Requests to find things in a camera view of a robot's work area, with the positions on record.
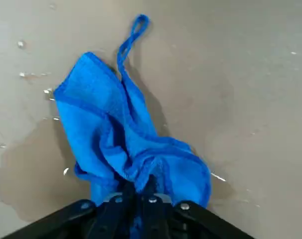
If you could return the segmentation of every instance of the gray floor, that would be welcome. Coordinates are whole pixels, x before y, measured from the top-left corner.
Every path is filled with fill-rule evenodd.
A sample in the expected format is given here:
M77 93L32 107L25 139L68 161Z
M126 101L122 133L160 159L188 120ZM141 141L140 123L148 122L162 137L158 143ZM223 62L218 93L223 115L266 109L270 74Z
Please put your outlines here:
M115 65L138 13L152 27L131 76L159 134L224 180L210 210L259 239L302 238L302 0L0 0L0 237L88 197L63 175L74 159L43 91L85 51Z

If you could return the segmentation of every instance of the metal screw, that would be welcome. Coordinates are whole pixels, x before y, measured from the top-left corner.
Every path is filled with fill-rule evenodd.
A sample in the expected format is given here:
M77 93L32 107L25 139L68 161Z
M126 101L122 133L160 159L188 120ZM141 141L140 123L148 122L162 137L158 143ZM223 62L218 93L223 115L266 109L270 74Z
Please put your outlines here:
M157 201L156 197L149 198L149 203L156 203L156 201Z
M87 209L87 208L89 208L90 207L90 204L89 203L83 203L82 205L81 205L81 209Z
M115 202L116 203L121 203L122 202L122 197L121 196L117 197L116 200L115 200Z
M181 203L180 205L182 210L189 210L190 209L190 205L188 205L187 203Z

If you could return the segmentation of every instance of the wet stain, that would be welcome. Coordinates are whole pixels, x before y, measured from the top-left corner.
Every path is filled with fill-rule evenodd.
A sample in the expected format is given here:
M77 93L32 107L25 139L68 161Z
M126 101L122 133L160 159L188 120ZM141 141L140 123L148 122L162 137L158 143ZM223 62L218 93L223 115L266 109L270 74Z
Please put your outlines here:
M32 222L83 198L89 183L72 170L75 158L60 121L44 119L1 157L0 200Z

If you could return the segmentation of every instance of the blue towel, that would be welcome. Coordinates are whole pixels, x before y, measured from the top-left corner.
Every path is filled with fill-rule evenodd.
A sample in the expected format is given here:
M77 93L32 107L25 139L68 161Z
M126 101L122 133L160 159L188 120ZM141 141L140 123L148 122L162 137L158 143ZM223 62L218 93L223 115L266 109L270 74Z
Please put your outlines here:
M125 180L141 192L152 174L157 192L168 194L173 204L192 200L206 207L211 194L209 169L188 144L157 136L143 94L124 68L134 41L148 23L147 16L139 15L120 46L121 81L87 52L54 92L76 157L75 173L91 182L91 199L97 205Z

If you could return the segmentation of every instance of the wet floor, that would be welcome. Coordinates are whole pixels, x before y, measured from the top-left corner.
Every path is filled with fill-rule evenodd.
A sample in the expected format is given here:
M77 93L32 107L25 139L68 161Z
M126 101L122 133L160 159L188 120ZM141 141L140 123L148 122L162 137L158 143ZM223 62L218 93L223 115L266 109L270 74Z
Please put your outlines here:
M302 238L302 0L0 1L0 237L89 197L51 89L86 51L116 68L139 13L128 71L159 134L212 169L209 209Z

